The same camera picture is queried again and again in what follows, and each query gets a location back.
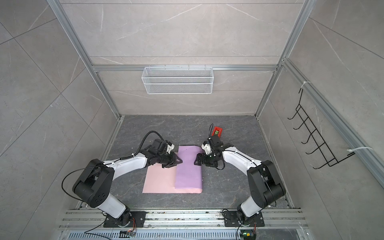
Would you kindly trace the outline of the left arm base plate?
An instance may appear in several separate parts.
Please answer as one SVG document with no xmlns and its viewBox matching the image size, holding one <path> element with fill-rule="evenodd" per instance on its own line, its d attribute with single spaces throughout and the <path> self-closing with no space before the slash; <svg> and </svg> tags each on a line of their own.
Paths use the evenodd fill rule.
<svg viewBox="0 0 384 240">
<path fill-rule="evenodd" d="M 106 220 L 103 224 L 104 228 L 142 228 L 146 219 L 146 212 L 144 211 L 133 211 L 129 213 L 123 213 L 118 219 L 107 215 Z"/>
</svg>

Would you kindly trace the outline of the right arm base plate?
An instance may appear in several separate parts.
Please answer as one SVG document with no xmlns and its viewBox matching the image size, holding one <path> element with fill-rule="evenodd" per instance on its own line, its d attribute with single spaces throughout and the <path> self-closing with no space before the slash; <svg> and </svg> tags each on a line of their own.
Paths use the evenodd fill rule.
<svg viewBox="0 0 384 240">
<path fill-rule="evenodd" d="M 253 227 L 264 227 L 265 222 L 261 212 L 256 213 L 252 217 L 246 217 L 240 211 L 229 211 L 224 209 L 221 211 L 224 218 L 224 223 L 226 227 L 239 227 L 243 225 L 253 226 Z"/>
</svg>

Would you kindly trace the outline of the pink wrapping paper sheet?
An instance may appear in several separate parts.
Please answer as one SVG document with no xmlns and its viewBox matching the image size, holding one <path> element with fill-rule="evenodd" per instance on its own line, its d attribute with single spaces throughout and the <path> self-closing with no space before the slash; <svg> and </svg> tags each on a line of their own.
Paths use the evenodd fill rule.
<svg viewBox="0 0 384 240">
<path fill-rule="evenodd" d="M 177 155 L 183 161 L 172 168 L 161 164 L 149 166 L 143 187 L 144 194 L 200 194 L 203 191 L 202 167 L 194 164 L 198 146 L 179 146 Z"/>
</svg>

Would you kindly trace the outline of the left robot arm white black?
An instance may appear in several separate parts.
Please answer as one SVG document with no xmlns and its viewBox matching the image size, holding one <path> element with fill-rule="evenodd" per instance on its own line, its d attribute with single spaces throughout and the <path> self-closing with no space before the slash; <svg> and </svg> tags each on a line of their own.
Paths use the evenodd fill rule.
<svg viewBox="0 0 384 240">
<path fill-rule="evenodd" d="M 111 194 L 115 179 L 132 171 L 160 164 L 162 168 L 172 168 L 183 161 L 174 152 L 174 145 L 156 139 L 136 153 L 111 161 L 91 160 L 73 185 L 73 193 L 92 208 L 97 208 L 107 216 L 123 221 L 130 219 L 130 209 Z"/>
</svg>

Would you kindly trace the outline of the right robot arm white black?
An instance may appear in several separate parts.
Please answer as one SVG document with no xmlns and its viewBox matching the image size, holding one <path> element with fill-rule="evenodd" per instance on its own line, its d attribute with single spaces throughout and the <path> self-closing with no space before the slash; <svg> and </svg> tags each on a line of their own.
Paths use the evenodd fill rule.
<svg viewBox="0 0 384 240">
<path fill-rule="evenodd" d="M 248 224 L 249 221 L 286 195 L 286 188 L 282 179 L 271 161 L 260 161 L 242 153 L 232 144 L 224 144 L 219 136 L 213 135 L 203 142 L 203 152 L 197 154 L 194 164 L 219 168 L 231 164 L 247 175 L 250 197 L 237 208 L 237 218 L 240 223 Z"/>
</svg>

